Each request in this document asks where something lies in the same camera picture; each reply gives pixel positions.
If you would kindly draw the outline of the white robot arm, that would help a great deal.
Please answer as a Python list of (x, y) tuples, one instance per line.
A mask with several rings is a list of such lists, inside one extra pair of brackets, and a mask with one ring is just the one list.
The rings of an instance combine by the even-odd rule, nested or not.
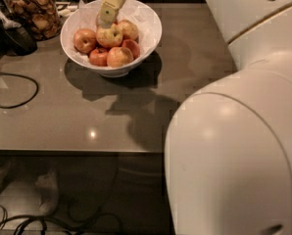
[(292, 0), (206, 0), (237, 67), (175, 112), (175, 235), (292, 235)]

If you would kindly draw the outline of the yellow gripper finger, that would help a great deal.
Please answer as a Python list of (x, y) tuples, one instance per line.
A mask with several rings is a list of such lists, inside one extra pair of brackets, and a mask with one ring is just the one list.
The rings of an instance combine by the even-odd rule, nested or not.
[(104, 28), (109, 28), (116, 21), (124, 2), (125, 0), (102, 0), (98, 24)]

